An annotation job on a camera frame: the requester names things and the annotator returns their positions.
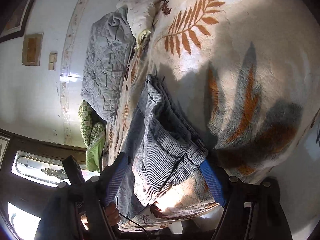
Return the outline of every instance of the gray comforter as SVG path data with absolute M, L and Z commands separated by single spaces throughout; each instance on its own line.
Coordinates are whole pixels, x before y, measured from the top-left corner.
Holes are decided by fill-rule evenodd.
M 92 25 L 81 97 L 102 119 L 111 123 L 134 45 L 127 8 L 119 8 Z

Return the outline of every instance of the screw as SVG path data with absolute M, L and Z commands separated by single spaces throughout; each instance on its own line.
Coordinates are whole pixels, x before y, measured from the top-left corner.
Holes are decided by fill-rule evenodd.
M 99 180 L 99 176 L 93 176 L 93 177 L 90 178 L 90 180 L 91 180 L 92 182 L 96 182 L 96 181 Z
M 238 178 L 237 178 L 237 177 L 235 177 L 235 176 L 231 176 L 231 177 L 229 177 L 229 180 L 230 180 L 231 182 L 233 182 L 233 183 L 238 182 Z
M 265 187 L 270 187 L 271 184 L 270 184 L 270 182 L 265 181 L 265 182 L 262 182 L 262 185 Z
M 65 187 L 66 185 L 68 185 L 68 183 L 66 183 L 65 181 L 63 181 L 63 182 L 60 182 L 60 183 L 58 184 L 58 187 L 59 187 L 59 188 L 63 188 L 63 187 Z

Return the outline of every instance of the hand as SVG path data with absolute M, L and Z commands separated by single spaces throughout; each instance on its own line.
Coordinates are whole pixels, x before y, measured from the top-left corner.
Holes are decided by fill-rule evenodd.
M 110 204 L 105 208 L 105 212 L 111 226 L 115 226 L 120 222 L 119 210 L 116 208 L 116 204 L 110 202 Z M 88 220 L 85 214 L 81 216 L 81 222 L 84 228 L 89 230 Z
M 105 211 L 111 226 L 115 226 L 120 222 L 119 210 L 116 208 L 116 204 L 110 202 Z

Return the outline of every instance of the window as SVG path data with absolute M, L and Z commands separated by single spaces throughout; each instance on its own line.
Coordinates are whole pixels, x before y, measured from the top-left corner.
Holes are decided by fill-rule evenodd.
M 23 211 L 8 202 L 9 220 L 17 235 L 24 240 L 35 238 L 40 218 Z
M 88 171 L 84 164 L 80 164 L 80 168 L 86 181 L 92 176 L 100 175 L 97 171 Z M 68 176 L 63 169 L 62 161 L 23 151 L 17 151 L 11 172 L 22 178 L 51 187 L 57 187 L 62 181 L 70 185 Z
M 2 163 L 2 159 L 4 156 L 4 152 L 7 148 L 9 139 L 3 136 L 0 136 L 0 168 L 1 168 L 1 163 Z

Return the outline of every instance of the white pillowcase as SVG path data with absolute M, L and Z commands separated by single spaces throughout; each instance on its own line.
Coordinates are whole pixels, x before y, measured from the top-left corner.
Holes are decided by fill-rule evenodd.
M 142 40 L 151 34 L 153 19 L 157 13 L 156 3 L 161 0 L 120 0 L 117 9 L 127 6 L 127 20 L 138 49 Z

